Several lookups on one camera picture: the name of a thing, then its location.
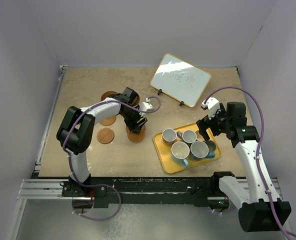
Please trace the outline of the plain orange coaster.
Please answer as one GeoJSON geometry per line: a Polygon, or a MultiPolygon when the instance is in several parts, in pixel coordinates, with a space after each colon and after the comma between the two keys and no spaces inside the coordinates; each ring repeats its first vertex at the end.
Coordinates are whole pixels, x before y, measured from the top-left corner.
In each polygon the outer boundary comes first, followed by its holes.
{"type": "Polygon", "coordinates": [[[146,125],[144,125],[141,130],[140,130],[140,134],[136,134],[133,133],[129,130],[128,127],[126,127],[126,133],[127,133],[127,137],[131,142],[141,142],[144,138],[145,138],[145,134],[146,134],[146,125]]]}
{"type": "Polygon", "coordinates": [[[115,133],[110,128],[102,128],[97,133],[97,140],[101,144],[109,144],[114,140],[115,133]]]}

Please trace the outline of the light woven coaster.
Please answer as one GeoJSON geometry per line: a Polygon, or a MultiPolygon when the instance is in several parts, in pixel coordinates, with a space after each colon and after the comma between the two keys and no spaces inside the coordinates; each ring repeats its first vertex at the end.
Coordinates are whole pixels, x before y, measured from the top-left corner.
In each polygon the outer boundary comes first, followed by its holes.
{"type": "Polygon", "coordinates": [[[116,121],[117,117],[115,115],[107,117],[101,120],[99,123],[103,126],[110,126],[116,121]]]}

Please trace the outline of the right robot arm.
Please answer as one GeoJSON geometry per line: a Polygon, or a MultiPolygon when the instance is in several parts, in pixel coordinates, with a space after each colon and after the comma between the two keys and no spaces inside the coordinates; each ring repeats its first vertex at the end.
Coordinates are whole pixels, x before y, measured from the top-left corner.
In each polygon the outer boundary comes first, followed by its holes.
{"type": "Polygon", "coordinates": [[[231,141],[245,172],[248,189],[231,173],[217,172],[210,183],[216,196],[225,194],[238,210],[238,219],[245,232],[279,231],[291,213],[290,203],[282,201],[267,171],[255,126],[247,124],[246,106],[242,102],[223,105],[216,98],[204,100],[201,108],[208,114],[196,125],[204,140],[225,134],[231,141]]]}

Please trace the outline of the dark brown ringed coaster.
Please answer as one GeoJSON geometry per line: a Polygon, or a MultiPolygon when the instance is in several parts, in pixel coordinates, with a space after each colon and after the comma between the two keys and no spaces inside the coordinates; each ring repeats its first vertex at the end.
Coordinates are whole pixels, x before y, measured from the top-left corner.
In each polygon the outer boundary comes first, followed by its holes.
{"type": "Polygon", "coordinates": [[[132,106],[134,107],[134,106],[138,105],[139,102],[140,102],[140,96],[137,94],[135,99],[132,102],[132,106]]]}

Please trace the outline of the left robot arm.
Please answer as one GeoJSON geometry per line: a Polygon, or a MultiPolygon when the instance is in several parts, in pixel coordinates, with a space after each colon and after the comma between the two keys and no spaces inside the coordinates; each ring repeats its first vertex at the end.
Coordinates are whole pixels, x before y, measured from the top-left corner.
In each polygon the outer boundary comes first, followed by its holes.
{"type": "Polygon", "coordinates": [[[134,105],[138,94],[127,87],[122,93],[109,94],[104,100],[88,107],[71,106],[67,109],[56,139],[68,154],[71,170],[70,178],[75,181],[73,190],[79,196],[86,196],[91,191],[87,179],[90,172],[87,166],[86,151],[92,141],[94,126],[106,118],[120,115],[128,130],[139,135],[142,127],[148,121],[144,114],[154,112],[150,98],[134,105]]]}

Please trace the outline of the plain orange front coaster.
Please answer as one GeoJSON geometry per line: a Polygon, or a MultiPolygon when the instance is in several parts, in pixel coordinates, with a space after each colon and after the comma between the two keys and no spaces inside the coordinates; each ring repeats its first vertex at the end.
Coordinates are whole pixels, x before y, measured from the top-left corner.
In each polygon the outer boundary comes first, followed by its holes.
{"type": "Polygon", "coordinates": [[[140,130],[140,134],[136,134],[133,133],[129,130],[128,127],[126,127],[126,133],[127,133],[127,137],[131,142],[141,142],[144,138],[145,138],[145,134],[146,134],[146,125],[144,125],[141,130],[140,130]]]}

